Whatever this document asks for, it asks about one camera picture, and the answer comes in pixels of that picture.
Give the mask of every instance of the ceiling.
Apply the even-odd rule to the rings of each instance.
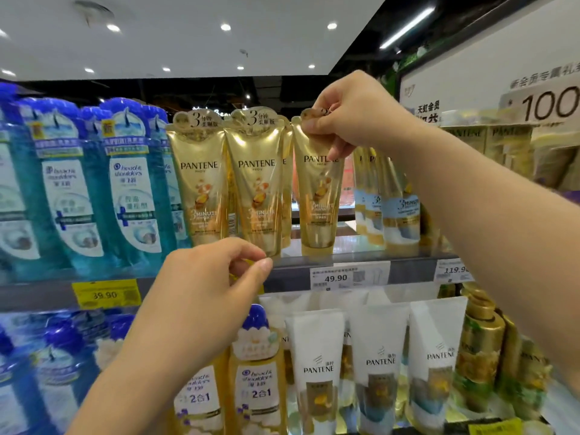
[[[90,0],[120,33],[73,1],[2,0],[0,67],[17,80],[327,74],[385,0]]]

